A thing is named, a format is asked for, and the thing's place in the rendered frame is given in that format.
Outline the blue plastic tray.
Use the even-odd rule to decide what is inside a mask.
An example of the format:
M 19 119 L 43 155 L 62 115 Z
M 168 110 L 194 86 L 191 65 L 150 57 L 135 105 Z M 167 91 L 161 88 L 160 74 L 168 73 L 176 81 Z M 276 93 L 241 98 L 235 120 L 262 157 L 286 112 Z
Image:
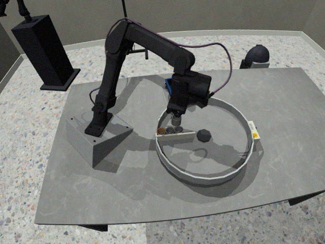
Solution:
M 172 90 L 172 78 L 166 79 L 166 87 L 168 89 L 169 95 L 171 97 L 171 90 Z

